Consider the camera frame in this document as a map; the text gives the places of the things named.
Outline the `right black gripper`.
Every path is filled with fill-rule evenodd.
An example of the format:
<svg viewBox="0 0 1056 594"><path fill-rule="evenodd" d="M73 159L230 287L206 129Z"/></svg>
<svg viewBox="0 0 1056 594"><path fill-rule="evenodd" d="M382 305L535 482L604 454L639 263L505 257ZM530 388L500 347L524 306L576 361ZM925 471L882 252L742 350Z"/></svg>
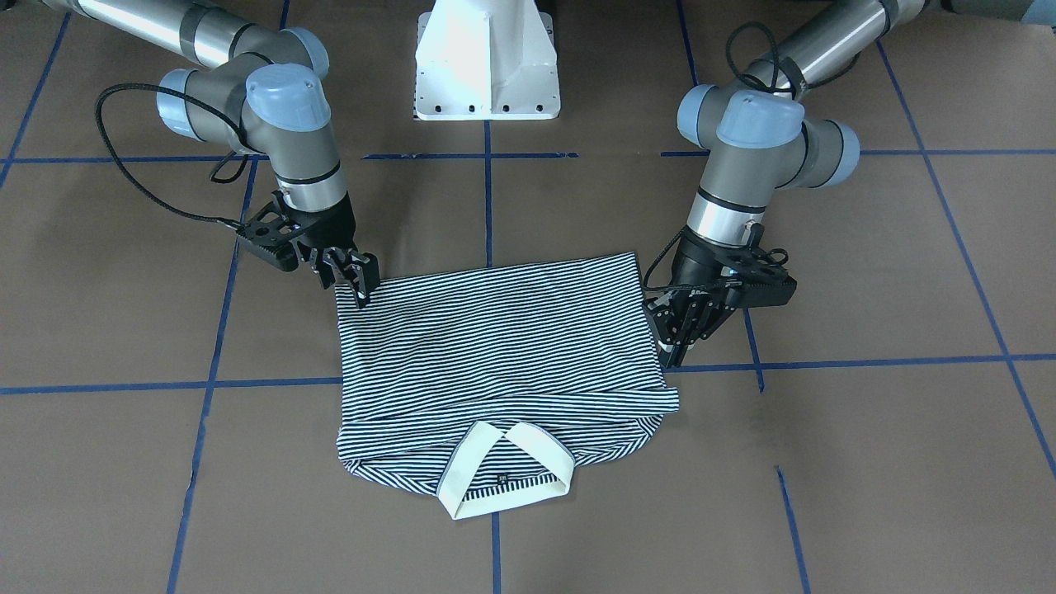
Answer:
<svg viewBox="0 0 1056 594"><path fill-rule="evenodd" d="M312 268L318 268L322 289L350 285L356 308L364 309L374 290L380 287L380 260L374 253L357 250L350 196L317 214L293 210L293 221L302 230L295 238L298 249Z"/></svg>

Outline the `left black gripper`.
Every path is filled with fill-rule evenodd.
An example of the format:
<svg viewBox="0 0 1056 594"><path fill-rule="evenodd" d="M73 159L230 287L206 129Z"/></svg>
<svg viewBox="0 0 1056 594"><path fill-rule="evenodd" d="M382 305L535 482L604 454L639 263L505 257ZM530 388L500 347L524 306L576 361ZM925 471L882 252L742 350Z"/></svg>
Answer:
<svg viewBox="0 0 1056 594"><path fill-rule="evenodd" d="M705 341L744 309L747 247L725 247L696 233L679 233L668 293L644 301L664 369L680 367L691 346Z"/></svg>

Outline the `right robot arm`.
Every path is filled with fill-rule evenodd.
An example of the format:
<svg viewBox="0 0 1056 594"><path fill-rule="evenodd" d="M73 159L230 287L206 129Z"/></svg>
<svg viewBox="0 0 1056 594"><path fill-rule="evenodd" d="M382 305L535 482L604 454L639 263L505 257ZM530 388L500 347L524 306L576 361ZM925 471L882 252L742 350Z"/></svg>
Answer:
<svg viewBox="0 0 1056 594"><path fill-rule="evenodd" d="M209 1L50 1L195 64L174 70L152 92L161 120L189 140L227 145L231 157L267 157L271 202L245 222L182 211L219 224L280 271L310 266L321 286L348 285L364 308L380 286L380 264L355 245L347 177L322 87L329 57L305 29L268 30Z"/></svg>

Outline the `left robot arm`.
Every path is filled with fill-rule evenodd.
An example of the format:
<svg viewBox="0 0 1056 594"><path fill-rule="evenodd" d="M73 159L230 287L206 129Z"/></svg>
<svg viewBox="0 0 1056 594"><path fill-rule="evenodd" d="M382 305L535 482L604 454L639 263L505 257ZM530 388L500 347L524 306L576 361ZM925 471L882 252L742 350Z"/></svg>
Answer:
<svg viewBox="0 0 1056 594"><path fill-rule="evenodd" d="M768 50L744 70L725 44L734 76L723 86L698 83L682 98L676 127L708 152L686 225L660 252L671 258L670 281L653 285L644 309L664 368L679 367L740 309L781 307L797 282L782 248L761 246L763 215L777 191L834 186L860 161L855 131L831 118L810 118L803 98L833 83L860 53L912 21L924 1L835 1L784 41L757 21Z"/></svg>

